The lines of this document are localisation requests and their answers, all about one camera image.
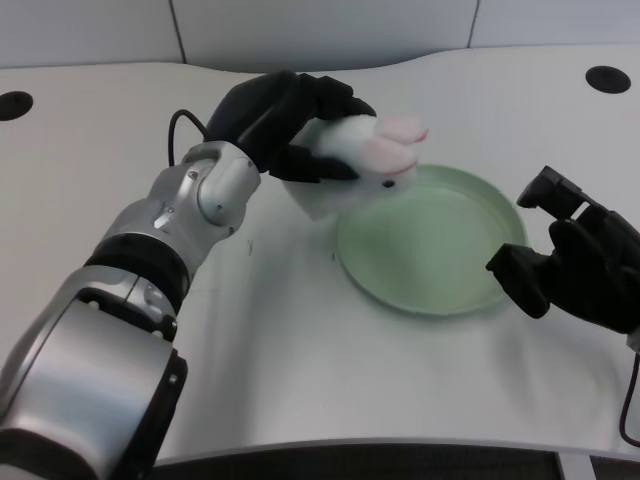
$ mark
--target plush toy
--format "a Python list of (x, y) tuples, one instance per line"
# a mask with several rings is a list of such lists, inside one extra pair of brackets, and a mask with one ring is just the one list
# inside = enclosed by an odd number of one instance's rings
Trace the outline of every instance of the plush toy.
[(312, 120), (292, 144), (310, 149), (317, 158), (339, 159), (358, 178), (284, 182), (285, 187), (312, 219), (353, 211), (411, 185), (418, 156), (409, 146), (425, 140), (427, 133), (420, 121), (410, 117), (379, 120), (358, 115), (336, 121)]

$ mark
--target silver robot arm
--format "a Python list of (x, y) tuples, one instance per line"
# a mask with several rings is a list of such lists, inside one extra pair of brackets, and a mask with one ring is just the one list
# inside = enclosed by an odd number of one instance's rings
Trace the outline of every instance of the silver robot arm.
[(259, 184), (239, 148), (203, 143), (118, 216), (9, 355), (0, 464), (50, 479), (146, 476), (187, 375), (176, 315)]

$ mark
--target gray wall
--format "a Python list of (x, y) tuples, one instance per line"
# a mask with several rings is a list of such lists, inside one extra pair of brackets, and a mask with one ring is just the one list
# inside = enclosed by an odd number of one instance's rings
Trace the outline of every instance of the gray wall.
[(0, 0), (0, 67), (186, 59), (239, 71), (332, 70), (468, 46), (640, 43), (640, 0), (173, 0), (173, 7), (175, 16), (169, 0)]

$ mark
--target black circular hole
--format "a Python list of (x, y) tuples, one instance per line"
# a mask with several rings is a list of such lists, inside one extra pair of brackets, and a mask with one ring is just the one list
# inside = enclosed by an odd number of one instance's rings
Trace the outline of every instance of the black circular hole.
[(33, 107), (33, 97), (27, 92), (9, 92), (0, 95), (0, 121), (20, 118)]
[(587, 83), (604, 93), (622, 93), (631, 87), (631, 79), (622, 70), (613, 67), (593, 67), (585, 75)]

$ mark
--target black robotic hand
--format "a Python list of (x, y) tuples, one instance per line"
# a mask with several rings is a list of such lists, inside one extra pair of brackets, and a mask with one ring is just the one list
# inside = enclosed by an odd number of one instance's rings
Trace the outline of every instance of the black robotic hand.
[(321, 178), (352, 180), (357, 174), (335, 158), (315, 158), (289, 145), (314, 118), (336, 120), (373, 115), (353, 89), (330, 77), (290, 71), (270, 73), (232, 88), (207, 124), (207, 137), (236, 145), (260, 172), (282, 180), (317, 183)]
[[(587, 208), (571, 218), (578, 208)], [(596, 325), (629, 334), (640, 324), (640, 234), (549, 167), (518, 199), (556, 218), (549, 256), (505, 244), (487, 269), (528, 315), (542, 317), (551, 303)]]

